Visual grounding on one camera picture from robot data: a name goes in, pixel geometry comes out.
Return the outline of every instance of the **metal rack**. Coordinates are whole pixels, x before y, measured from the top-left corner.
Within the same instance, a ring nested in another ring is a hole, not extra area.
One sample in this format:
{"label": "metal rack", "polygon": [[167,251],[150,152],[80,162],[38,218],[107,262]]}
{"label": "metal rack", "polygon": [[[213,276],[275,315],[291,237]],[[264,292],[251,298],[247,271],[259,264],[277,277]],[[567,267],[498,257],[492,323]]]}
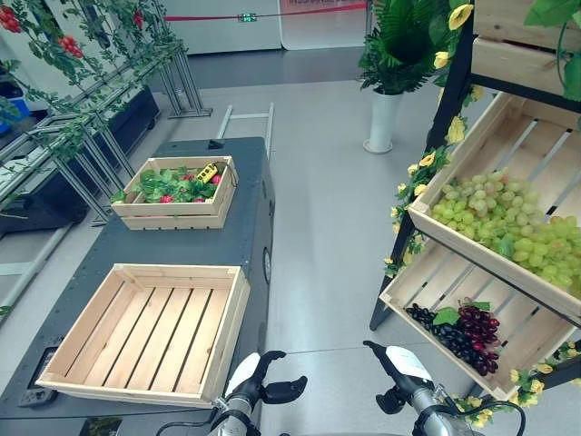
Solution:
{"label": "metal rack", "polygon": [[[498,91],[504,91],[510,94],[525,97],[531,100],[536,100],[541,103],[551,104],[556,107],[567,109],[572,112],[581,114],[581,104],[567,100],[561,96],[539,91],[537,89],[528,88],[519,84],[512,84],[509,82],[500,81],[498,79],[493,79],[490,77],[485,77],[482,75],[476,75],[471,73],[472,65],[472,44],[475,39],[473,35],[473,15],[465,23],[460,40],[458,42],[458,47],[454,60],[449,69],[448,80],[446,87],[444,89],[444,94],[442,96],[441,104],[438,107],[438,111],[433,120],[432,128],[428,134],[427,145],[425,152],[434,150],[445,143],[445,136],[448,133],[448,126],[450,125],[452,118],[458,114],[465,97],[468,95],[473,84],[481,84],[485,87],[496,89]],[[406,251],[408,240],[411,235],[416,231],[414,223],[411,221],[409,214],[405,212],[403,220],[400,226],[399,233],[397,235],[393,251],[391,253],[391,259],[394,263],[400,264],[403,255]],[[441,241],[436,241],[440,243],[453,252],[455,250]],[[491,273],[494,272],[482,267],[474,259],[469,259],[474,265],[482,268],[483,270]],[[519,289],[512,282],[508,282],[505,278],[495,275],[496,278],[507,282],[513,288],[517,289],[519,292],[530,297],[526,290]],[[380,286],[379,293],[382,292],[393,279],[385,276],[383,282]],[[377,330],[377,328],[392,314],[392,310],[387,307],[387,305],[380,299],[377,300],[371,320],[369,323],[369,328],[372,331]],[[555,387],[564,382],[568,382],[577,377],[581,376],[581,356],[577,356],[563,364],[557,366],[556,370],[549,374],[549,376],[543,377],[543,382],[545,383],[545,389]],[[480,394],[481,388],[476,384],[470,390],[473,395]]]}

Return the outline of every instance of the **plant stand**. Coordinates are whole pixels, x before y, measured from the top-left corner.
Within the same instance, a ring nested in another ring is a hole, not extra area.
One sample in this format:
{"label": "plant stand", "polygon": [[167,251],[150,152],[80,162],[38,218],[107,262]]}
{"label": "plant stand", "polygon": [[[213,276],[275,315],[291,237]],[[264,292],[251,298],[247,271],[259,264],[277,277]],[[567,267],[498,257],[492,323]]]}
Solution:
{"label": "plant stand", "polygon": [[[472,45],[475,37],[472,34],[472,29],[473,29],[473,17],[470,17],[470,19],[465,23],[462,29],[462,34],[460,37],[460,41],[458,43],[457,52],[456,55],[454,56],[452,65],[450,66],[448,81],[446,88],[444,89],[442,101],[434,117],[434,122],[430,134],[428,136],[426,152],[434,150],[445,143],[444,138],[448,132],[448,126],[450,125],[452,118],[459,112],[462,102],[464,101],[466,95],[468,94],[472,84],[481,84],[486,87],[498,89],[499,91],[508,92],[521,97],[525,97],[527,99],[536,100],[545,104],[551,104],[553,106],[567,109],[568,111],[581,113],[580,103],[566,100],[558,95],[549,94],[547,92],[539,91],[533,88],[528,88],[525,86],[521,86],[519,84],[511,84],[508,82],[499,81],[498,79],[472,74],[471,73]],[[417,230],[416,226],[411,221],[409,214],[405,213],[391,255],[391,259],[393,260],[394,263],[401,262],[403,254],[406,250],[407,242],[415,230]],[[437,241],[436,243],[438,243],[440,246],[444,245],[452,252],[457,251],[454,247],[451,247],[449,243],[444,243],[443,241],[439,240],[435,234],[427,233],[427,236],[430,237],[432,240],[436,240]],[[498,272],[490,271],[488,268],[483,267],[479,259],[474,257],[467,257],[465,254],[463,254],[463,256],[465,258],[468,258],[473,265],[476,265],[483,269],[484,271],[491,273],[493,276],[496,274],[495,277],[500,280],[504,280],[505,282],[507,281],[506,278],[502,277],[501,275],[498,275]],[[392,279],[390,279],[389,277],[387,276],[384,277],[383,283],[381,284],[381,290],[388,287],[392,282],[393,282]],[[511,282],[510,286],[515,289],[514,290],[514,292],[516,292],[515,295],[518,296],[519,298],[522,298],[523,294],[525,295],[527,294],[526,289],[519,288],[518,285],[516,285],[514,282]],[[537,303],[540,303],[540,306],[547,306],[549,311],[558,312],[555,311],[554,308],[550,307],[550,305],[547,304],[546,302],[541,302],[537,300]],[[391,308],[389,308],[382,300],[378,300],[369,323],[370,329],[372,331],[375,331],[392,313],[393,311]],[[565,317],[565,315],[561,313],[557,313],[557,315]],[[572,322],[575,326],[577,327],[579,326],[576,320],[571,320],[570,316],[566,318],[568,318],[568,321]],[[559,367],[557,367],[557,369],[554,372],[543,377],[543,381],[547,382],[545,389],[557,386],[558,384],[561,384],[563,382],[573,380],[579,377],[580,373],[581,373],[581,359],[579,358],[575,358],[567,362],[566,364],[559,365]],[[475,387],[470,391],[470,393],[473,395],[480,394],[481,388],[475,384]]]}

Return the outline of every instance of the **empty wooden crate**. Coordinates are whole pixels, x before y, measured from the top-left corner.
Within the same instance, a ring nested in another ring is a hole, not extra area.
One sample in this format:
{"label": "empty wooden crate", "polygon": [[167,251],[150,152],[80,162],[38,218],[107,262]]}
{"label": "empty wooden crate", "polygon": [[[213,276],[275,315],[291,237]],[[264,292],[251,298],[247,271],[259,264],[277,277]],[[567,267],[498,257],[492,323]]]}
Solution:
{"label": "empty wooden crate", "polygon": [[[524,25],[534,0],[477,0],[472,73],[563,94],[556,70],[560,28]],[[563,47],[581,47],[581,29],[567,26]]]}
{"label": "empty wooden crate", "polygon": [[[433,241],[379,297],[498,400],[508,400],[518,389],[510,380],[510,370],[530,370],[575,330],[566,320]],[[498,370],[486,377],[457,358],[405,311],[413,303],[433,312],[444,307],[458,308],[458,300],[464,301],[466,297],[475,302],[490,302],[500,321]]]}
{"label": "empty wooden crate", "polygon": [[[141,174],[147,170],[189,170],[215,164],[222,170],[216,192],[205,203],[145,203],[142,193],[133,191]],[[159,157],[148,159],[123,189],[125,203],[114,203],[113,210],[132,230],[221,229],[238,184],[238,174],[231,156]]]}
{"label": "empty wooden crate", "polygon": [[77,397],[211,408],[249,293],[238,266],[116,264],[37,383]]}
{"label": "empty wooden crate", "polygon": [[581,300],[430,216],[442,196],[442,187],[454,178],[507,166],[511,176],[528,179],[539,192],[539,209],[551,215],[579,217],[581,135],[577,118],[578,114],[563,109],[500,93],[454,150],[450,165],[409,207],[409,214],[423,233],[581,326]]}

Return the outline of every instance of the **white vase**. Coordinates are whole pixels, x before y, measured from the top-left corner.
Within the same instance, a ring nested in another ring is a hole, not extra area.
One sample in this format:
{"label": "white vase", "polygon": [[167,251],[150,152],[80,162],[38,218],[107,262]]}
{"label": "white vase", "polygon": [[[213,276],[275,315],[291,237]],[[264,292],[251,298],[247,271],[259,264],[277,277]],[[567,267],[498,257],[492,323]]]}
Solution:
{"label": "white vase", "polygon": [[373,92],[371,111],[371,134],[363,143],[363,148],[370,153],[387,153],[393,148],[391,135],[398,116],[399,105],[403,94],[385,95]]}

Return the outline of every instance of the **gray tile floor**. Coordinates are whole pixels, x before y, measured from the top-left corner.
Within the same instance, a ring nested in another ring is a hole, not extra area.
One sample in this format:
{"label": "gray tile floor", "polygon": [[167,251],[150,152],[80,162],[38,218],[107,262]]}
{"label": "gray tile floor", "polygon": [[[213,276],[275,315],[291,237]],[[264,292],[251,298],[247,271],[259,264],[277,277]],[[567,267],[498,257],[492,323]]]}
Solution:
{"label": "gray tile floor", "polygon": [[[263,407],[263,434],[410,434],[414,416],[409,408],[386,416],[375,404],[375,394],[391,382],[361,346],[365,339],[409,347],[450,392],[462,393],[470,385],[460,369],[399,318],[389,318],[377,332],[368,328],[382,259],[394,242],[389,207],[396,185],[407,178],[406,168],[421,155],[437,96],[431,85],[406,95],[394,150],[372,155],[361,148],[369,130],[370,92],[361,92],[354,81],[203,90],[204,102],[215,111],[212,118],[162,118],[132,156],[137,165],[161,142],[214,137],[228,104],[235,112],[255,113],[275,103],[271,170],[277,212],[267,343],[289,356],[272,365],[270,377],[305,374],[310,382],[296,402]],[[468,118],[474,121],[486,104],[472,105]],[[161,105],[167,114],[164,99]],[[236,121],[226,136],[260,135],[264,127],[263,121]],[[10,350],[0,356],[0,382],[9,379],[98,233],[87,220],[76,226],[0,329],[0,349]],[[581,434],[580,404],[581,391],[570,384],[548,392],[527,413],[527,435],[557,435],[564,429]],[[499,417],[486,435],[515,434],[516,422],[516,415]]]}

